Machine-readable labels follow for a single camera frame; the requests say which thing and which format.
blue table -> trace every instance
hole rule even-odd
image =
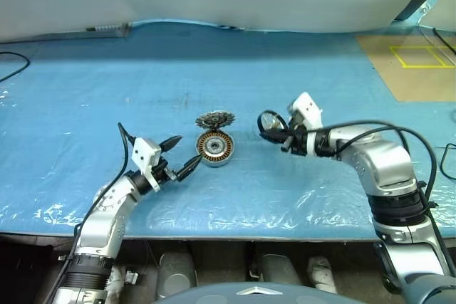
[[[32,61],[0,83],[3,232],[72,234],[97,189],[120,168],[118,121],[155,141],[183,135],[167,154],[177,169],[195,154],[198,115],[237,116],[225,130],[235,141],[233,160],[218,169],[201,165],[185,182],[149,194],[131,217],[129,237],[374,239],[370,208],[350,167],[281,153],[258,136],[257,115],[265,109],[285,115],[303,91],[323,108],[326,125],[383,119],[421,132],[433,146],[455,140],[455,104],[397,102],[353,34],[154,23],[128,38],[0,50]],[[0,75],[18,65],[2,61]],[[415,141],[411,148],[417,176],[427,180],[428,156]],[[439,173],[432,199],[443,235],[455,236],[455,183]]]

silver robotic arm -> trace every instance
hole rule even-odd
[[[168,180],[182,181],[200,163],[195,156],[175,172],[167,166],[162,152],[172,149],[181,139],[172,137],[161,144],[152,140],[129,137],[133,144],[132,160],[138,171],[129,171],[114,183],[89,213],[80,228],[74,255],[56,291],[53,304],[104,304],[105,285],[120,250],[126,222],[136,205],[153,189]]]
[[[425,184],[417,181],[404,147],[359,126],[322,128],[321,111],[308,93],[290,104],[288,127],[275,112],[264,113],[275,115],[269,124],[259,117],[260,135],[281,143],[282,151],[332,157],[356,170],[381,240],[375,249],[387,289],[402,293],[408,303],[449,303],[439,300],[456,298],[456,278],[436,235],[421,189]]]

